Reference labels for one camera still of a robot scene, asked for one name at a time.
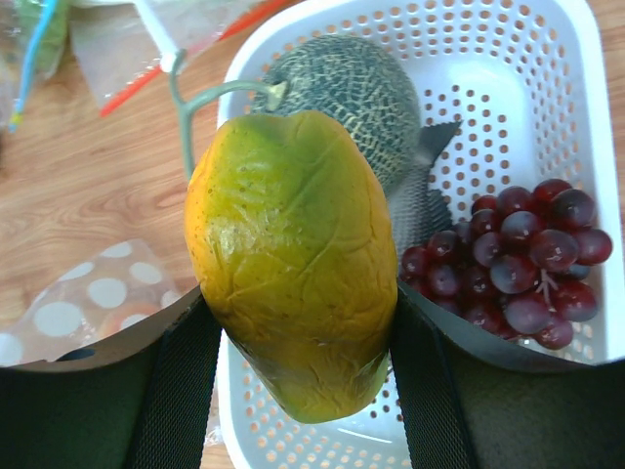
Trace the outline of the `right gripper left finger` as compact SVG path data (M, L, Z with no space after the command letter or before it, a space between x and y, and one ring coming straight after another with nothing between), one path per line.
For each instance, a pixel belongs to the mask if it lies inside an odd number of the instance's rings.
M193 289L53 362L2 368L2 467L199 467L220 336Z

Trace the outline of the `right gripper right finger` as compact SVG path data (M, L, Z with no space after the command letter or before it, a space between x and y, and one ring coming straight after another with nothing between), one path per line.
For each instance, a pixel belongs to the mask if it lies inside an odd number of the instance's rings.
M398 289L391 355L415 468L620 468L624 364L503 340Z

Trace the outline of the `red apple toy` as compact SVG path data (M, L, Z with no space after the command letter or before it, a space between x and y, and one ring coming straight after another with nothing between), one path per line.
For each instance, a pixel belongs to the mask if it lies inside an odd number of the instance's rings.
M128 302L112 310L104 316L97 333L99 340L105 339L135 323L144 320L160 308L148 302Z

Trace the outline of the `polka dot zip bag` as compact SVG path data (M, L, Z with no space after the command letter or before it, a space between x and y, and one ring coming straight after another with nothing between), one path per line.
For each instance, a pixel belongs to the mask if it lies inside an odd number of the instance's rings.
M1 364L55 361L99 341L104 316L124 303L148 302L161 310L180 297L143 240L119 242L64 273L15 325L1 330Z

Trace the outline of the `yellow green pepper toy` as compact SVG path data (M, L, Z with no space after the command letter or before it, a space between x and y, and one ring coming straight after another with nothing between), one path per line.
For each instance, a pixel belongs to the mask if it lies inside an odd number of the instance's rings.
M207 305L292 418L336 420L374 399L396 248L382 188L337 121L227 121L193 172L184 219Z

